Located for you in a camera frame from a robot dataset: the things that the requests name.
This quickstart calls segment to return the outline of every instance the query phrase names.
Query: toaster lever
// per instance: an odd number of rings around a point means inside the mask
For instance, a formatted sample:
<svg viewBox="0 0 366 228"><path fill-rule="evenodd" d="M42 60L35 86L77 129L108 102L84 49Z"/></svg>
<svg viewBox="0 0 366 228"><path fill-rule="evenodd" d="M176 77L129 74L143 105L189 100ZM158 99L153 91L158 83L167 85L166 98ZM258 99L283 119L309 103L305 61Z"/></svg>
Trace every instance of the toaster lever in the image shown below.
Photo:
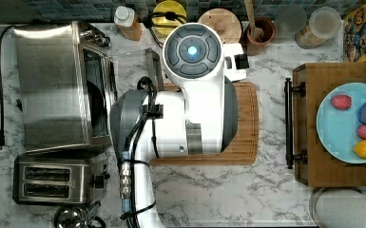
<svg viewBox="0 0 366 228"><path fill-rule="evenodd" d="M103 175L95 175L90 185L94 188L105 188L105 182L109 178L110 176L107 172L103 173Z"/></svg>

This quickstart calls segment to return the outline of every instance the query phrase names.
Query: blue plate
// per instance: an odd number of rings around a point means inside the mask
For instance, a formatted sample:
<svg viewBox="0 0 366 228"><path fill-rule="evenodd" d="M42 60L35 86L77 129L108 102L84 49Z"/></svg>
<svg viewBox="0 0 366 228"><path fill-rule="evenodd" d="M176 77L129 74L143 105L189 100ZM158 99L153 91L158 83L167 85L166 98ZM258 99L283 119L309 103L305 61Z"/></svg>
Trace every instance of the blue plate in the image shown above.
<svg viewBox="0 0 366 228"><path fill-rule="evenodd" d="M352 106L337 110L331 106L331 98L348 95ZM366 103L366 84L351 83L332 90L322 101L317 113L317 133L324 147L337 159L348 163L366 163L354 152L354 146L361 141L356 130L361 125L357 112Z"/></svg>

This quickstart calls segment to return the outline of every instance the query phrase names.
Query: spice jar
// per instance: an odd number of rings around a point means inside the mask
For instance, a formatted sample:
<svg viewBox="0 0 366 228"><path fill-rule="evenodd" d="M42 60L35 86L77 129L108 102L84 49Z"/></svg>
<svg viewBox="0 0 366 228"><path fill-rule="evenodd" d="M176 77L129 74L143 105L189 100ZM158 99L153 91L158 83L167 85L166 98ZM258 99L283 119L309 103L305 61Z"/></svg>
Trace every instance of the spice jar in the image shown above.
<svg viewBox="0 0 366 228"><path fill-rule="evenodd" d="M138 21L138 15L131 8L118 7L115 10L114 23L120 29L126 39L141 40L142 28Z"/></svg>

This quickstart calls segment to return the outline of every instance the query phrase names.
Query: toaster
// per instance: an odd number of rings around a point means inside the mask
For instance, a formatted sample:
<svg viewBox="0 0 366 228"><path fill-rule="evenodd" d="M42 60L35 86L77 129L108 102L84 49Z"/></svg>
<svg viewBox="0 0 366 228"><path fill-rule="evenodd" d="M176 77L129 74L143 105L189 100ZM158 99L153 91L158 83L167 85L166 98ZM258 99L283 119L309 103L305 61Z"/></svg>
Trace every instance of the toaster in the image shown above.
<svg viewBox="0 0 366 228"><path fill-rule="evenodd" d="M104 152L22 154L14 162L12 198L18 204L90 204L106 192L107 167Z"/></svg>

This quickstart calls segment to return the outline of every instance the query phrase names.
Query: tray handle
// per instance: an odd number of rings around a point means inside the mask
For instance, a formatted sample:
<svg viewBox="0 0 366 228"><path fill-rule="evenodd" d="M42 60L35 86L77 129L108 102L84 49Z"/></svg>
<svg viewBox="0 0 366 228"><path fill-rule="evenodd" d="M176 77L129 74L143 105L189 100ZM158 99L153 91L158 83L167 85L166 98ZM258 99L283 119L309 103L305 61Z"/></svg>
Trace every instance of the tray handle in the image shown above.
<svg viewBox="0 0 366 228"><path fill-rule="evenodd" d="M293 169L294 160L307 163L307 150L301 150L300 154L293 154L293 106L292 99L294 92L299 93L301 97L306 95L306 84L303 82L297 87L292 87L290 78L286 78L284 83L284 106L285 106L285 124L286 124L286 164L288 169Z"/></svg>

